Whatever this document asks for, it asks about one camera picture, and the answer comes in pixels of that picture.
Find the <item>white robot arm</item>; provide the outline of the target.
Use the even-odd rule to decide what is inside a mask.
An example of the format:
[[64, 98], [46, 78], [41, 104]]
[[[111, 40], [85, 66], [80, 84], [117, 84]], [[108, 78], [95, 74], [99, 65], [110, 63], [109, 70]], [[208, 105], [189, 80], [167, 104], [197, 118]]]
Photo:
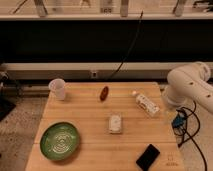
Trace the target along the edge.
[[171, 70], [167, 75], [168, 85], [162, 98], [168, 108], [177, 108], [189, 98], [213, 114], [213, 86], [210, 67], [204, 62], [194, 62]]

